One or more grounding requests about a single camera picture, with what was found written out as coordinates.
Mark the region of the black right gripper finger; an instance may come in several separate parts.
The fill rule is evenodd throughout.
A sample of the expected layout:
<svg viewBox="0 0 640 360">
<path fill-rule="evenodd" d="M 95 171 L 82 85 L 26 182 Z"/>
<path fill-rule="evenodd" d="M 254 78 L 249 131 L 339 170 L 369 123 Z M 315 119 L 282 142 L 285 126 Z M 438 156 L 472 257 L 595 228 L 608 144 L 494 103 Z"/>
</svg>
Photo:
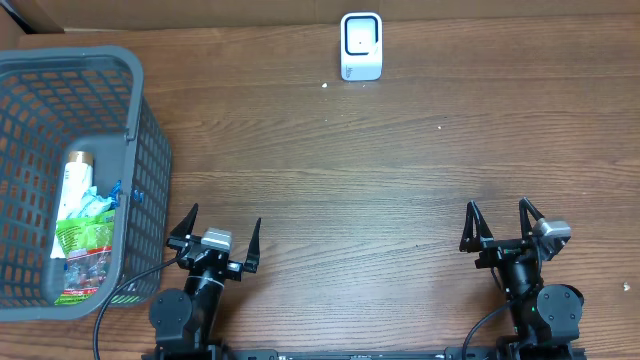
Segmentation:
<svg viewBox="0 0 640 360">
<path fill-rule="evenodd" d="M 493 234 L 477 203 L 469 201 L 466 206 L 465 225 L 459 244 L 459 251 L 481 252 L 493 241 Z"/>
<path fill-rule="evenodd" d="M 519 219 L 522 237 L 529 237 L 532 233 L 533 227 L 531 225 L 530 218 L 538 221 L 543 217 L 544 215 L 530 202 L 530 200 L 527 197 L 523 197 L 519 201 Z"/>
</svg>

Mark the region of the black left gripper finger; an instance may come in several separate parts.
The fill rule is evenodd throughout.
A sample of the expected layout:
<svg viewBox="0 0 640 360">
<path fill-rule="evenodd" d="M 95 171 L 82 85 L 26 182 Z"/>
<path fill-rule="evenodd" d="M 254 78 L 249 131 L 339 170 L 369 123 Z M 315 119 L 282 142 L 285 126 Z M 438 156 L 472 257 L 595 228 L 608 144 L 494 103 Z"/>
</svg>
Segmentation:
<svg viewBox="0 0 640 360">
<path fill-rule="evenodd" d="M 260 263 L 260 227 L 261 218 L 258 218 L 254 226 L 254 230 L 246 254 L 246 259 L 243 264 L 243 270 L 245 272 L 256 273 L 258 270 L 258 266 Z"/>
<path fill-rule="evenodd" d="M 170 238 L 186 238 L 192 234 L 198 212 L 198 204 L 194 203 L 189 213 L 170 232 Z"/>
</svg>

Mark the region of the blue snack wrapper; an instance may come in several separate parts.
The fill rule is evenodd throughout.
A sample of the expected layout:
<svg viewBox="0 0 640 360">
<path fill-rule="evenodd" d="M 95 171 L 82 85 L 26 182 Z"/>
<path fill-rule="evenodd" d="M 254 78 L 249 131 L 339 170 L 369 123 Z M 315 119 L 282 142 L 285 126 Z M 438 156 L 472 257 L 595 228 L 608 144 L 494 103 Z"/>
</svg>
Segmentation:
<svg viewBox="0 0 640 360">
<path fill-rule="evenodd" d="M 111 202 L 110 209 L 114 210 L 120 206 L 120 194 L 122 192 L 122 181 L 118 180 L 109 192 L 108 199 Z"/>
</svg>

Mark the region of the green snack bag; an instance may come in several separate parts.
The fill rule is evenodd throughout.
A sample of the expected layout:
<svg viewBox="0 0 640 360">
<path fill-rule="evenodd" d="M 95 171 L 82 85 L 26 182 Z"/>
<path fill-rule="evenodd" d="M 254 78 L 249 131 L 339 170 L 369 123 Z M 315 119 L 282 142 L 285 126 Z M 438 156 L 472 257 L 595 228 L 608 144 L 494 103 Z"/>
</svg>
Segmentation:
<svg viewBox="0 0 640 360">
<path fill-rule="evenodd" d="M 55 305 L 74 305 L 91 297 L 106 280 L 111 264 L 115 211 L 57 222 L 65 256 L 64 286 Z"/>
</svg>

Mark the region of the teal tissue packet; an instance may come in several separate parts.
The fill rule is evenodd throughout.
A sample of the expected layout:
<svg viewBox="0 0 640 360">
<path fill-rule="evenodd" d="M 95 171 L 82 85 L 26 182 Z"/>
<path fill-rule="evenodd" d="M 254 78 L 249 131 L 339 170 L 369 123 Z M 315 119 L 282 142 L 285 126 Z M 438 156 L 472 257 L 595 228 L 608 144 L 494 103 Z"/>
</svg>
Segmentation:
<svg viewBox="0 0 640 360">
<path fill-rule="evenodd" d="M 97 192 L 96 186 L 91 186 L 82 195 L 79 203 L 66 216 L 67 219 L 87 218 L 100 215 L 114 207 L 111 197 L 102 197 Z"/>
</svg>

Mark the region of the white tube with gold cap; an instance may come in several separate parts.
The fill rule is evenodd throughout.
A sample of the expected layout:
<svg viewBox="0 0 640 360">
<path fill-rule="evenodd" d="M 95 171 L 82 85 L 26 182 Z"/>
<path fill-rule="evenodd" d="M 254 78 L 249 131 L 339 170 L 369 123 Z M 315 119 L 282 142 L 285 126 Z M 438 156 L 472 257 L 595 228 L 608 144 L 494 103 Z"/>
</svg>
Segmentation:
<svg viewBox="0 0 640 360">
<path fill-rule="evenodd" d="M 62 177 L 56 221 L 74 218 L 82 208 L 82 198 L 93 185 L 94 156 L 90 152 L 71 151 Z"/>
</svg>

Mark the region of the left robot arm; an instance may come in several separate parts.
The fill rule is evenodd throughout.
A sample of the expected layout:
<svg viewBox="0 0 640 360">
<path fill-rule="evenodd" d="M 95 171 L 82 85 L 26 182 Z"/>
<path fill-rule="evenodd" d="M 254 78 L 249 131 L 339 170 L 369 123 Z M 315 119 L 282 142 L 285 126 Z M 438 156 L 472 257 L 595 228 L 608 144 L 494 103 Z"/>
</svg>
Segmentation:
<svg viewBox="0 0 640 360">
<path fill-rule="evenodd" d="M 170 231 L 166 246 L 176 252 L 175 263 L 188 272 L 183 288 L 159 293 L 151 303 L 149 321 L 155 329 L 155 348 L 143 360 L 233 359 L 222 342 L 210 340 L 210 332 L 225 282 L 241 281 L 245 273 L 255 273 L 260 261 L 257 221 L 242 262 L 230 259 L 230 232 L 208 228 L 203 235 L 193 233 L 198 206 Z"/>
</svg>

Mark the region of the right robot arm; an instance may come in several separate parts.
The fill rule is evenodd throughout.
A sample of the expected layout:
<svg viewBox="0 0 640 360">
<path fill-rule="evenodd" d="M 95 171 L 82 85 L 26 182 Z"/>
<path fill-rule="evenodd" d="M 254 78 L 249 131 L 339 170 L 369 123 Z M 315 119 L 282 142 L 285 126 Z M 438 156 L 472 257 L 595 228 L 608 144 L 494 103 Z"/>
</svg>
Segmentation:
<svg viewBox="0 0 640 360">
<path fill-rule="evenodd" d="M 564 220 L 546 218 L 528 198 L 519 201 L 521 236 L 494 238 L 474 201 L 466 206 L 459 250 L 476 253 L 475 266 L 491 271 L 506 303 L 480 319 L 466 335 L 456 359 L 584 359 L 572 342 L 580 336 L 584 295 L 566 284 L 546 285 L 542 265 L 567 245 L 571 228 Z M 471 341 L 486 323 L 508 311 L 514 333 L 482 350 Z"/>
</svg>

